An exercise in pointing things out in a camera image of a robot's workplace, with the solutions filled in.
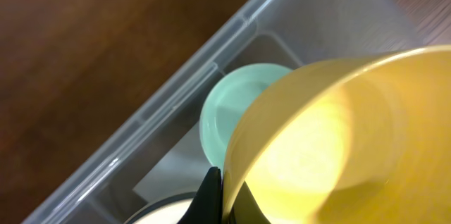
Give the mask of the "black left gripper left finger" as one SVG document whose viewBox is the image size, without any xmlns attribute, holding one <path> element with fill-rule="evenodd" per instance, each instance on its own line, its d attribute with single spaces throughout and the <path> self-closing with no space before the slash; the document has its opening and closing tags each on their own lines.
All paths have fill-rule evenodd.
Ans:
<svg viewBox="0 0 451 224">
<path fill-rule="evenodd" d="M 211 167 L 178 224 L 221 223 L 222 198 L 221 170 L 218 167 Z"/>
</svg>

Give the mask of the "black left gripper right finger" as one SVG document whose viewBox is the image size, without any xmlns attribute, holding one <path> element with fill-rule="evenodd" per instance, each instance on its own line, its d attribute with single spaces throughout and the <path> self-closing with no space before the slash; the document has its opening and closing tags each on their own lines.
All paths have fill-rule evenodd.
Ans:
<svg viewBox="0 0 451 224">
<path fill-rule="evenodd" d="M 233 224 L 270 224 L 244 182 L 232 208 Z"/>
</svg>

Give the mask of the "beige plate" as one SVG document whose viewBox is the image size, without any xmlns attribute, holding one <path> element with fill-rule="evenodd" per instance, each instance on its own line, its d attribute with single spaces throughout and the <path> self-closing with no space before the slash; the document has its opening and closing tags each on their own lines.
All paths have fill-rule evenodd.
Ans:
<svg viewBox="0 0 451 224">
<path fill-rule="evenodd" d="M 162 199 L 153 204 L 147 204 L 129 217 L 125 223 L 178 223 L 190 207 L 195 194 L 195 192 L 186 192 Z"/>
</svg>

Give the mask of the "light green bowl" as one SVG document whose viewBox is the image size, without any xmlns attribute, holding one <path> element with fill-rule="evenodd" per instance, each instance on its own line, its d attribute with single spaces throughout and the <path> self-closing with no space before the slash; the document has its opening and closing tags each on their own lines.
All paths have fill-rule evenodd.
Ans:
<svg viewBox="0 0 451 224">
<path fill-rule="evenodd" d="M 234 129 L 252 102 L 292 70 L 274 63 L 255 63 L 228 73 L 209 92 L 199 119 L 200 142 L 209 163 L 223 168 Z"/>
</svg>

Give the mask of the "yellow bowl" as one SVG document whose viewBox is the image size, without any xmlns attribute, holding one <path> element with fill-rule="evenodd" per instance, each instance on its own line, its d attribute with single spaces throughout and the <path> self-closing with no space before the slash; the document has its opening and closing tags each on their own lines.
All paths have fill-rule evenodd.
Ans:
<svg viewBox="0 0 451 224">
<path fill-rule="evenodd" d="M 282 77 L 230 139 L 223 221 L 244 182 L 270 223 L 449 223 L 450 47 Z"/>
</svg>

